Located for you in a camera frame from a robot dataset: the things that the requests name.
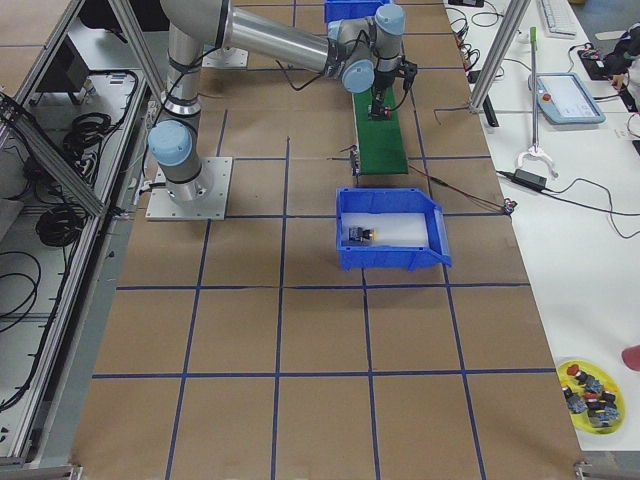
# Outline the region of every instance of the robotic arm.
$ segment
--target robotic arm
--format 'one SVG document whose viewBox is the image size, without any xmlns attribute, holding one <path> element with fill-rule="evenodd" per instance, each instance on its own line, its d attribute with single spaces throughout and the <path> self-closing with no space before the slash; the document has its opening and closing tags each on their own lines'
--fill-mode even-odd
<svg viewBox="0 0 640 480">
<path fill-rule="evenodd" d="M 176 201 L 205 196 L 213 179 L 206 178 L 195 153 L 200 114 L 200 66 L 194 66 L 204 45 L 237 47 L 340 79 L 351 93 L 372 91 L 371 117 L 389 115 L 385 92 L 396 78 L 408 91 L 416 65 L 402 55 L 405 13 L 396 4 L 378 8 L 375 16 L 340 20 L 326 37 L 274 22 L 235 8 L 230 0 L 161 0 L 171 25 L 169 73 L 163 99 L 167 120 L 149 135 L 149 146 Z"/>
</svg>

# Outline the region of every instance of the red cup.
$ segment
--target red cup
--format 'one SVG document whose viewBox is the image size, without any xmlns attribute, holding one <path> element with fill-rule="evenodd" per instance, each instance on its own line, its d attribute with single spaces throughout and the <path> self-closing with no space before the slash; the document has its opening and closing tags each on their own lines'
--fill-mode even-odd
<svg viewBox="0 0 640 480">
<path fill-rule="evenodd" d="M 622 361 L 631 370 L 640 371 L 640 345 L 623 350 Z"/>
</svg>

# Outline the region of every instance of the white mounting plate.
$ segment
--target white mounting plate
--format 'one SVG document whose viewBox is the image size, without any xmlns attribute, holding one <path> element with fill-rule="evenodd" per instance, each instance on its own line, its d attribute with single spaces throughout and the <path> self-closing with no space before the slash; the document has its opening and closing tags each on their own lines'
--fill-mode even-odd
<svg viewBox="0 0 640 480">
<path fill-rule="evenodd" d="M 149 220 L 224 220 L 233 159 L 231 157 L 204 157 L 202 168 L 213 175 L 213 188 L 209 195 L 189 203 L 177 203 L 164 187 L 154 188 L 149 199 L 146 217 Z M 156 183 L 165 182 L 158 169 Z"/>
<path fill-rule="evenodd" d="M 249 52 L 239 48 L 223 48 L 210 53 L 202 60 L 203 67 L 209 68 L 247 68 Z"/>
</svg>

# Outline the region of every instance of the red object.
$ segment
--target red object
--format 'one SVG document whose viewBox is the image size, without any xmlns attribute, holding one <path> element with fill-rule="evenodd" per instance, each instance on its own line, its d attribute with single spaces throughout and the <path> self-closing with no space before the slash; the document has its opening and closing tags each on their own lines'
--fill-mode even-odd
<svg viewBox="0 0 640 480">
<path fill-rule="evenodd" d="M 571 375 L 572 377 L 576 376 L 576 373 L 580 371 L 580 365 L 574 363 L 569 368 L 567 368 L 567 375 Z"/>
<path fill-rule="evenodd" d="M 631 370 L 640 371 L 640 345 L 625 349 L 622 352 L 622 361 Z"/>
</svg>

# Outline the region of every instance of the person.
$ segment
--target person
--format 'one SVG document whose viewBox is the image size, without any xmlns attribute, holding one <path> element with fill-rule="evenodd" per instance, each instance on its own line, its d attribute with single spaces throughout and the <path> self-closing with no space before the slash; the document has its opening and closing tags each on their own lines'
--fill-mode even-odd
<svg viewBox="0 0 640 480">
<path fill-rule="evenodd" d="M 640 106 L 640 23 L 620 37 L 613 52 L 604 57 L 604 67 L 613 87 L 626 89 Z"/>
</svg>

